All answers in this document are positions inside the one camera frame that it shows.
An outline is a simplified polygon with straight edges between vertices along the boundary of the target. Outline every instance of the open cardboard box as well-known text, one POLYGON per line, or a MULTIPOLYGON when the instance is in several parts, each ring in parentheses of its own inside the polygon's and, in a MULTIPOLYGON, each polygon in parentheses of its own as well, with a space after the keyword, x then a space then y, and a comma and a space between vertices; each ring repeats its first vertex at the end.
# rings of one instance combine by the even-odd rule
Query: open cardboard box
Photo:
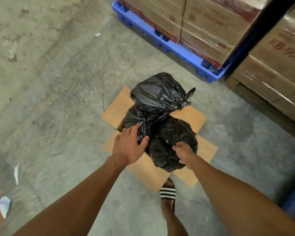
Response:
MULTIPOLYGON (((114 139, 122 130, 122 121, 134 101, 130 98, 130 89, 124 87, 114 101, 108 106, 103 113, 102 118, 116 128, 114 134, 103 145, 109 153, 112 152, 114 139)), ((191 106, 186 106, 182 110, 176 110, 170 114, 174 118, 184 120, 189 123, 194 132, 198 132, 206 120, 206 116, 191 106)), ((199 135, 196 135, 198 141, 197 155, 201 156, 206 162, 210 162, 218 150, 218 147, 206 141, 199 135)), ((164 185, 171 173, 158 168, 154 165, 151 157, 145 152, 142 157, 135 163, 129 165, 128 170, 138 177, 147 187, 157 192, 164 185)), ((192 170, 184 167, 180 170, 173 171, 178 178, 191 187, 194 187, 198 181, 192 170)))

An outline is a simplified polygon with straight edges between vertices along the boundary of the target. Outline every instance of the concrete floor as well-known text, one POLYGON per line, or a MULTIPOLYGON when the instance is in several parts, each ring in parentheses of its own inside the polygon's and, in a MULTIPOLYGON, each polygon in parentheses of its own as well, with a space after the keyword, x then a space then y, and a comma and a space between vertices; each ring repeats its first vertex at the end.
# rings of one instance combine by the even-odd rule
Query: concrete floor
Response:
MULTIPOLYGON (((199 134, 220 148, 212 165, 280 201, 295 177, 295 139, 120 23, 112 1, 0 0, 0 196, 12 199, 0 235, 12 235, 106 160, 102 145, 114 128, 103 111, 123 86, 162 71, 186 91, 197 88, 192 106, 208 117, 199 134)), ((201 185, 173 180, 189 234, 224 235, 201 185)), ((89 235, 166 235, 159 204, 125 170, 89 235)))

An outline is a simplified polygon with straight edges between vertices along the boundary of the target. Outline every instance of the paper scrap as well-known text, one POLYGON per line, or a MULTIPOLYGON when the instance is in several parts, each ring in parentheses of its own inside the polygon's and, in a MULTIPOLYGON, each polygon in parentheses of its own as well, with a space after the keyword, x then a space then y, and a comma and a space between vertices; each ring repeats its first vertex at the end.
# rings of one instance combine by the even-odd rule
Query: paper scrap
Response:
POLYGON ((0 199, 0 213, 2 214, 2 217, 5 219, 7 217, 7 214, 9 212, 11 205, 11 200, 7 196, 3 196, 0 199))
POLYGON ((19 185, 19 164, 17 164, 16 167, 14 167, 14 178, 16 185, 19 185))

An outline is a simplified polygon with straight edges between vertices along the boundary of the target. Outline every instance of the pallet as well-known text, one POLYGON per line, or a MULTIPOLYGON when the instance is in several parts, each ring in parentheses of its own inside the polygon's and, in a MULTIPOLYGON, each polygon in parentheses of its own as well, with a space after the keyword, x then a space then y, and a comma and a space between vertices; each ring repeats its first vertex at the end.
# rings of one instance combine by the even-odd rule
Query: pallet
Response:
POLYGON ((122 3, 114 1, 112 4, 112 8, 118 14, 119 19, 128 27, 131 27, 132 25, 136 26, 146 35, 153 38, 155 45, 157 47, 162 47, 164 52, 171 51, 175 55, 192 65, 197 70, 197 75, 199 75, 200 77, 205 77, 206 81, 209 83, 212 83, 213 81, 218 81, 234 63, 238 56, 240 56, 244 51, 248 52, 249 43, 251 43, 251 40, 254 38, 253 34, 250 35, 249 38, 243 41, 243 43, 234 51, 229 59, 223 64, 223 66, 220 69, 217 69, 208 61, 202 59, 200 56, 185 48, 182 44, 176 44, 173 41, 169 40, 168 37, 162 35, 162 33, 160 33, 158 30, 145 23, 143 19, 130 11, 122 3))
POLYGON ((270 118, 273 122, 278 124, 285 131, 290 133, 295 137, 295 122, 291 120, 288 116, 283 114, 281 111, 273 107, 270 103, 268 103, 264 98, 260 95, 256 94, 254 91, 250 90, 243 84, 241 84, 236 79, 229 77, 226 80, 227 86, 245 101, 250 103, 268 118, 270 118))

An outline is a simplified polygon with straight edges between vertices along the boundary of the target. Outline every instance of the human arm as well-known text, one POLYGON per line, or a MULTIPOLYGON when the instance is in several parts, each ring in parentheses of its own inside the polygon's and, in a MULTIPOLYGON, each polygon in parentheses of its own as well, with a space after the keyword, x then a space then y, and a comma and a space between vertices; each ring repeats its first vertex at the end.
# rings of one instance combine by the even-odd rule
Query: human arm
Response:
POLYGON ((295 236, 295 222, 260 191, 214 168, 186 143, 173 150, 193 170, 231 235, 295 236))
POLYGON ((140 127, 124 129, 115 138, 112 155, 89 177, 48 206, 13 236, 87 236, 120 173, 143 154, 148 137, 137 143, 140 127))

